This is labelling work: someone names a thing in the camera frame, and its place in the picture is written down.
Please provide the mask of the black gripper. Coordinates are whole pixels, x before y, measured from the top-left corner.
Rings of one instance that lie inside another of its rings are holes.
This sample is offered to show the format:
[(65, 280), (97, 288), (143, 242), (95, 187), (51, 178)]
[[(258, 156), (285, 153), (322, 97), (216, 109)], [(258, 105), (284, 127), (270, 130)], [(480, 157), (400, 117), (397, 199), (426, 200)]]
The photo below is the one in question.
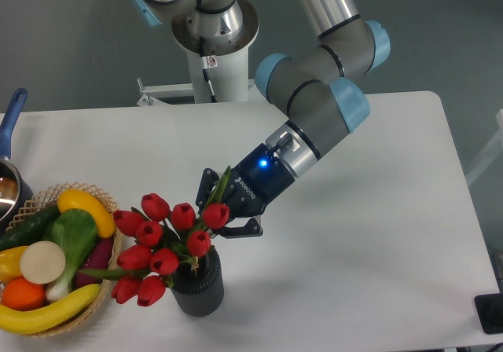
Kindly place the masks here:
[[(218, 180), (220, 173), (205, 168), (196, 195), (196, 205), (202, 211)], [(295, 177), (276, 157), (271, 156), (265, 144), (259, 145), (230, 170), (222, 202), (229, 208), (231, 218), (249, 218), (243, 226), (229, 227), (211, 232), (211, 239), (261, 237), (261, 217), (266, 206), (282, 194)]]

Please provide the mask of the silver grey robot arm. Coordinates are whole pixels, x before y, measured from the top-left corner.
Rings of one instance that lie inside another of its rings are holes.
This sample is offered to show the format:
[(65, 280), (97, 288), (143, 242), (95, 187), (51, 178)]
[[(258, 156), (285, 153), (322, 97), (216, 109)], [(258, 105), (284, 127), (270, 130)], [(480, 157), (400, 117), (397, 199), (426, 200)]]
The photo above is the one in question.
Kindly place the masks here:
[(266, 207), (369, 116), (354, 80), (390, 53), (386, 30), (363, 20), (353, 0), (300, 1), (318, 46), (298, 59), (269, 55), (250, 76), (248, 49), (259, 20), (247, 0), (133, 0), (148, 25), (171, 28), (191, 78), (187, 86), (144, 86), (143, 101), (189, 94), (197, 103), (238, 102), (254, 88), (287, 118), (228, 174), (203, 173), (197, 206), (217, 195), (231, 219), (246, 219), (218, 229), (225, 238), (261, 235)]

